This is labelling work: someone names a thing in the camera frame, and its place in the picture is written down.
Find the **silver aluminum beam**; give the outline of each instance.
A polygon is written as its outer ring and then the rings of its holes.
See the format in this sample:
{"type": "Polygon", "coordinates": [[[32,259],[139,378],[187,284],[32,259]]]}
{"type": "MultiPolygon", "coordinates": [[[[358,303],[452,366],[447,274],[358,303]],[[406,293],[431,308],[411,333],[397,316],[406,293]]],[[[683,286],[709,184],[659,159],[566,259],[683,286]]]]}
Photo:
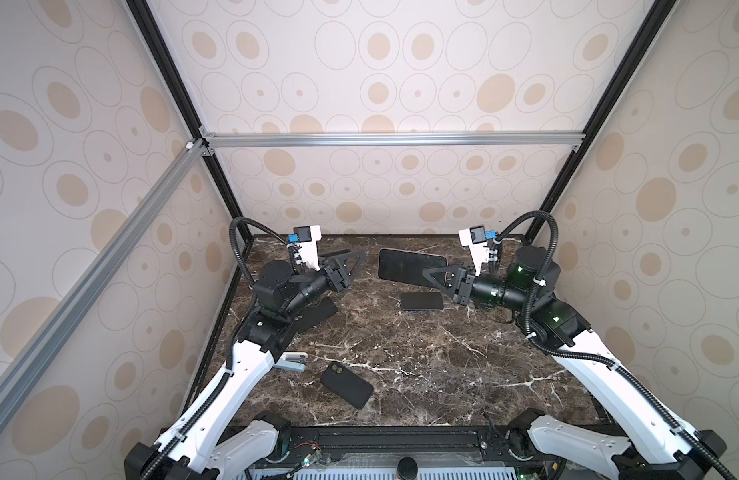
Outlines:
{"type": "Polygon", "coordinates": [[[103,293],[110,278],[119,270],[147,228],[162,211],[172,193],[185,178],[197,159],[206,155],[201,140],[193,140],[186,150],[164,172],[131,216],[126,219],[113,240],[100,252],[94,263],[84,272],[73,290],[54,310],[32,343],[22,351],[0,378],[0,434],[9,424],[22,402],[30,394],[41,375],[71,333],[86,316],[97,297],[103,293]]]}
{"type": "Polygon", "coordinates": [[[390,145],[579,145],[581,131],[428,132],[387,134],[209,134],[211,148],[382,147],[390,145]]]}

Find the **black frame rail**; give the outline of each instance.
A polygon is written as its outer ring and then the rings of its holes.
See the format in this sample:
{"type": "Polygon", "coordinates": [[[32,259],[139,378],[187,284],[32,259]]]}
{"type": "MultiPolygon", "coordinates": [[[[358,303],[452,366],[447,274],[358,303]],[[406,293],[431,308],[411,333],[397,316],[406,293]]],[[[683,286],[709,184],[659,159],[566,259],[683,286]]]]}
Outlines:
{"type": "MultiPolygon", "coordinates": [[[[236,196],[231,190],[228,178],[222,171],[220,161],[217,159],[214,149],[209,148],[199,114],[196,112],[193,102],[190,100],[188,90],[182,82],[180,72],[177,70],[177,66],[172,59],[169,48],[164,41],[164,37],[159,30],[158,24],[156,24],[156,19],[153,17],[153,12],[150,10],[147,1],[126,0],[126,4],[129,5],[134,21],[140,29],[140,33],[143,35],[145,43],[150,49],[153,60],[156,62],[166,86],[172,93],[172,98],[174,99],[177,108],[180,110],[180,114],[182,115],[183,120],[185,120],[190,134],[193,138],[202,139],[204,145],[207,146],[209,155],[203,157],[204,164],[210,171],[212,180],[214,180],[231,217],[235,218],[237,216],[244,216],[239,203],[236,201],[236,196]]],[[[245,258],[248,258],[249,253],[252,250],[252,245],[254,245],[255,242],[255,236],[252,235],[252,232],[249,230],[249,226],[245,224],[239,225],[239,231],[244,240],[244,251],[242,254],[245,258]]],[[[210,334],[210,341],[207,343],[206,349],[201,357],[198,369],[196,370],[196,375],[193,376],[183,408],[187,408],[199,393],[201,393],[204,380],[206,379],[206,374],[210,369],[212,354],[217,347],[220,334],[222,333],[222,328],[225,326],[230,305],[236,294],[236,288],[239,286],[240,278],[241,275],[237,268],[230,282],[226,298],[222,302],[220,312],[217,313],[217,318],[215,319],[212,332],[210,334]]]]}
{"type": "MultiPolygon", "coordinates": [[[[577,166],[580,165],[580,162],[583,160],[583,157],[585,157],[588,149],[591,148],[591,145],[595,142],[599,130],[604,127],[607,118],[614,106],[617,104],[617,101],[620,99],[620,96],[623,94],[628,82],[633,77],[639,64],[641,64],[644,55],[652,45],[652,40],[654,40],[655,36],[661,30],[665,19],[668,18],[669,14],[671,14],[671,10],[676,2],[677,0],[655,0],[654,4],[652,4],[652,8],[650,8],[650,11],[644,18],[638,32],[636,32],[636,36],[633,37],[631,46],[629,46],[628,50],[625,52],[623,60],[617,66],[617,70],[615,70],[612,79],[607,85],[607,89],[601,96],[601,100],[596,105],[594,113],[591,115],[591,118],[588,119],[588,123],[586,123],[585,128],[583,129],[583,133],[585,134],[583,143],[580,144],[580,147],[572,150],[569,154],[564,167],[561,168],[561,171],[556,176],[556,180],[554,180],[553,185],[551,185],[551,189],[548,190],[548,194],[545,196],[545,199],[538,210],[543,210],[548,213],[553,210],[559,197],[561,197],[561,194],[564,193],[570,180],[572,180],[572,176],[575,174],[577,166]]],[[[540,233],[540,228],[542,226],[542,220],[535,219],[532,221],[532,224],[529,225],[527,233],[525,234],[527,244],[531,244],[535,241],[535,237],[540,233]]]]}
{"type": "MultiPolygon", "coordinates": [[[[180,72],[177,70],[172,55],[170,54],[169,48],[164,42],[164,37],[156,24],[156,19],[153,17],[153,12],[150,10],[146,0],[126,0],[126,4],[134,17],[134,21],[137,23],[137,27],[143,34],[145,43],[147,43],[153,60],[156,61],[156,65],[159,67],[159,71],[166,83],[166,86],[172,93],[177,108],[180,109],[180,114],[185,120],[188,130],[193,138],[201,138],[204,144],[209,147],[208,142],[204,138],[204,131],[202,129],[201,119],[196,109],[193,107],[193,102],[190,100],[190,95],[182,82],[180,72]]],[[[220,191],[223,201],[225,201],[228,211],[232,217],[243,216],[239,203],[236,202],[236,197],[231,191],[228,178],[220,167],[220,161],[214,153],[214,149],[208,148],[210,155],[204,157],[204,163],[206,168],[209,169],[212,179],[220,191]]],[[[249,230],[247,225],[239,225],[241,237],[244,239],[244,255],[249,254],[249,249],[252,248],[254,242],[254,236],[249,230]]]]}
{"type": "MultiPolygon", "coordinates": [[[[609,436],[624,436],[617,425],[580,426],[609,436]]],[[[241,432],[244,427],[228,427],[220,442],[241,432]]],[[[557,460],[556,456],[538,454],[529,460],[518,460],[509,453],[505,440],[507,426],[324,426],[293,427],[291,445],[316,440],[322,454],[336,462],[351,454],[465,454],[482,462],[503,462],[506,466],[521,468],[542,467],[544,462],[557,460]]],[[[311,453],[309,446],[295,448],[279,463],[261,458],[256,468],[294,468],[311,453]]]]}

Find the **phone screen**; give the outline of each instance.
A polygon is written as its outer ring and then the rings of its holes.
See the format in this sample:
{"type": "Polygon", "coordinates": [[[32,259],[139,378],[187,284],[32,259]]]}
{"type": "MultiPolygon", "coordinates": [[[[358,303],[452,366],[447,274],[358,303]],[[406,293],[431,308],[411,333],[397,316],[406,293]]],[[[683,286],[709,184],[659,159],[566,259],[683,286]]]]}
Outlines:
{"type": "MultiPolygon", "coordinates": [[[[377,276],[392,282],[436,288],[435,285],[422,276],[422,271],[440,266],[447,266],[447,259],[441,255],[418,254],[417,252],[383,248],[380,250],[377,276]]],[[[434,278],[440,283],[444,283],[444,275],[436,274],[434,278]]]]}

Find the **red wire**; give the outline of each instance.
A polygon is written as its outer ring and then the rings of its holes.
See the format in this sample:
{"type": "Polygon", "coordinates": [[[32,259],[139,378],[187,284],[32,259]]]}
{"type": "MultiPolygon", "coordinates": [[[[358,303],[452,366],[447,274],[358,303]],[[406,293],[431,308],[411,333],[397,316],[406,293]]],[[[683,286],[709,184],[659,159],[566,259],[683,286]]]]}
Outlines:
{"type": "Polygon", "coordinates": [[[316,443],[316,440],[308,440],[307,442],[303,442],[300,445],[295,446],[294,448],[299,448],[299,447],[302,447],[302,446],[305,446],[305,445],[310,445],[311,447],[315,447],[315,448],[321,450],[321,447],[318,446],[318,443],[316,443]]]}

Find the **black cylindrical knob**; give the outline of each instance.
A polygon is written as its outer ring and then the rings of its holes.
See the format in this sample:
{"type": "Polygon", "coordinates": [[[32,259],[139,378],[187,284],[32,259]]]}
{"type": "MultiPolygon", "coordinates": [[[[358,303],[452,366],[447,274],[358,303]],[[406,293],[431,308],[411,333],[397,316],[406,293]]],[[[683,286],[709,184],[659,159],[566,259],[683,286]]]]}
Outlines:
{"type": "Polygon", "coordinates": [[[401,480],[415,480],[417,478],[417,462],[412,457],[403,457],[396,466],[396,477],[401,480]]]}

